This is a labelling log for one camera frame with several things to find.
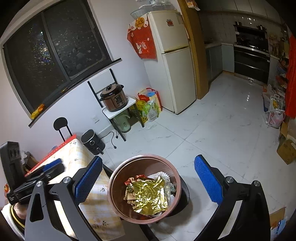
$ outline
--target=electric kettle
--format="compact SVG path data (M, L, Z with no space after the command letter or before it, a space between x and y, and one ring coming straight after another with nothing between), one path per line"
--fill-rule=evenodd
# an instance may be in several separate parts
M121 132L126 133L131 130L131 125L128 122L130 116L128 115L118 115L114 117L116 124L118 125Z

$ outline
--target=white shelf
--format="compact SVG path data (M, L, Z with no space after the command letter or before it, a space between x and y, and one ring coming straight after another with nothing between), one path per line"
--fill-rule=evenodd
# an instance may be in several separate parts
M127 108L131 107L135 103L136 103L136 100L135 99L133 99L131 97L128 97L128 103L127 103L127 105L124 108L122 108L122 109L120 109L118 111L115 111L115 112L110 112L110 111L108 111L105 108L105 109L103 109L103 113L106 115L106 117L109 120L111 120L112 118L114 118L115 116L117 116L118 114L120 114L121 112L123 112L124 110L126 110Z

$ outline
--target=pressure cooker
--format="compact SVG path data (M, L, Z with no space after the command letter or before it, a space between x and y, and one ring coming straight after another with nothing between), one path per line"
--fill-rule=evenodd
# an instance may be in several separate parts
M128 99L123 88L123 85L112 84L102 91L100 101L104 103L108 111L115 112L127 105Z

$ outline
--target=window frame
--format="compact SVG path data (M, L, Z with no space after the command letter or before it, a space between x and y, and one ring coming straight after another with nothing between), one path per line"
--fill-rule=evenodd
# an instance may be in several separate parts
M80 72L78 74L78 76L74 77L74 78L70 78L58 55L57 55L57 52L56 52L56 49L53 45L53 42L51 40L51 37L49 35L49 31L47 29L47 25L46 25L46 20L45 20L45 17L44 17L44 11L46 11L48 8L51 8L59 3L61 3L62 1L66 1L66 0L61 0L61 1L58 1L52 5L50 5L49 7L39 11L37 14L35 14L34 16L30 17L30 19L28 19L26 22L24 22L6 41L5 43L3 44L3 50L4 50L4 58L5 58L5 62L6 62L6 65L7 65L7 70L8 70L8 74L10 75L10 78L11 78L11 81L12 81L12 84L14 85L15 87L15 90L17 92L17 94L19 95L20 97L20 101L23 102L24 104L24 108L27 109L27 111L31 114L33 111L35 111L35 109L32 107L31 103L28 101L27 97L25 96L15 74L14 74L14 71L13 71L13 68L12 68L12 65L11 65L11 62L10 62L10 59L9 59L9 53L8 53L8 49L6 47L6 44L7 42L9 41L10 38L12 38L15 33L17 33L17 31L22 28L23 25L27 24L32 18L38 16L41 20L41 28L42 28L42 31L43 31L43 36L44 36L44 40L45 40L45 43L47 45L47 48L48 48L48 51L50 52L51 54L51 57L52 57L52 60L53 62L56 64L57 68L59 69L59 71L61 72L61 75L64 77L64 80L65 80L65 83L62 84L59 88L55 89L49 96L47 96L43 101L42 103L40 104L45 104L45 109L43 110L43 112L50 108L57 100L60 99L61 96L63 96L64 94L66 94L69 90L71 90L72 88L74 88L75 86L77 86L78 84L80 84L81 82L85 81L88 77L98 73L99 71L101 70L104 70L105 68L109 67L110 65L113 65L114 63L117 63L118 61L120 61L121 59L118 59L118 60L115 60L113 61L109 51L108 51L108 46L106 45L104 39L103 39L103 35L101 34L97 24L96 24L96 21L94 19L94 16L93 16L93 13L90 9L90 6L89 6L89 3L87 0L77 0L80 2L80 4L82 5L82 8L84 10L84 13L86 15L86 18L90 24L90 27L92 28L92 31L94 33L94 36L95 38L97 39L98 41L98 44L101 48L101 51L103 54L105 54L106 56L106 64L102 65L101 67L98 68L98 64L95 64L95 65L92 65L90 67L88 67L87 69L83 70L82 72ZM36 117L31 123L29 126L31 126L37 119L38 117Z

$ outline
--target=electrical outlet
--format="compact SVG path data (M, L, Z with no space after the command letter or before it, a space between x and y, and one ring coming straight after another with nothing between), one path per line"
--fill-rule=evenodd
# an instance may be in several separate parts
M95 115L92 120L94 123L97 123L100 119L97 117L97 115Z

